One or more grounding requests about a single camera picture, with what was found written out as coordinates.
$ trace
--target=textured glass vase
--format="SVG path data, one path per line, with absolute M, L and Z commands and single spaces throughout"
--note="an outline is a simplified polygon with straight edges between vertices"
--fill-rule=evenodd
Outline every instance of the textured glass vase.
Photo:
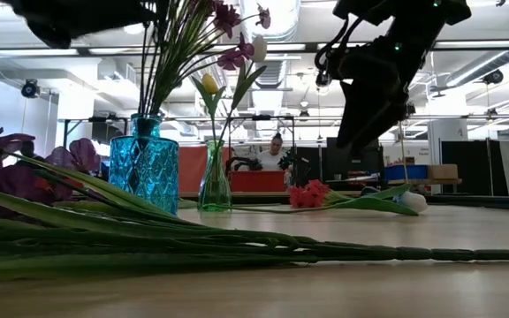
M 208 141 L 208 162 L 198 195 L 198 209 L 223 212 L 229 209 L 217 206 L 229 207 L 231 202 L 231 188 L 223 166 L 223 144 L 216 147 L 216 143 L 210 140 Z
M 110 183 L 178 213 L 178 143 L 160 137 L 162 119 L 132 115 L 133 136 L 111 141 Z

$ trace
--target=wooden table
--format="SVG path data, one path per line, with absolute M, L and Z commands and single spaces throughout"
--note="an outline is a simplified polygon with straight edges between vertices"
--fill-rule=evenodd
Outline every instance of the wooden table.
M 181 213 L 225 228 L 393 246 L 509 248 L 509 211 L 430 207 L 424 216 Z M 330 263 L 133 277 L 0 283 L 0 318 L 505 318 L 509 262 Z

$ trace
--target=green glass vase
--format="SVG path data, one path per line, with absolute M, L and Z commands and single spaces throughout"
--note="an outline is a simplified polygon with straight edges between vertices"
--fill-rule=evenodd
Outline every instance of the green glass vase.
M 200 211 L 228 211 L 232 203 L 231 187 L 225 176 L 223 142 L 216 147 L 214 140 L 208 141 L 208 162 L 201 179 L 198 195 Z

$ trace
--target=yellow tulip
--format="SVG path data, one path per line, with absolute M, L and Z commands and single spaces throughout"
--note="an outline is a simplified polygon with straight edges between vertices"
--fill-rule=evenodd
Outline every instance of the yellow tulip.
M 201 78 L 201 83 L 205 87 L 205 90 L 208 92 L 208 94 L 210 95 L 217 94 L 219 87 L 217 87 L 217 83 L 214 80 L 213 76 L 209 74 L 203 75 L 203 77 Z

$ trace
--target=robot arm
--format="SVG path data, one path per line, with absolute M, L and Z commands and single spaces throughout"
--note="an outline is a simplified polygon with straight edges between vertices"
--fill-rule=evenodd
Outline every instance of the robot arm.
M 357 17 L 350 27 L 349 13 Z M 406 117 L 407 88 L 441 29 L 471 12 L 465 0 L 338 0 L 333 14 L 346 23 L 315 57 L 316 84 L 342 80 L 346 104 L 337 146 L 355 154 Z M 346 46 L 362 21 L 378 26 L 389 17 L 394 20 L 386 35 L 364 46 Z
M 82 35 L 153 19 L 164 20 L 169 0 L 0 0 L 25 18 L 34 35 L 52 49 L 68 49 Z M 143 3 L 156 5 L 156 12 Z

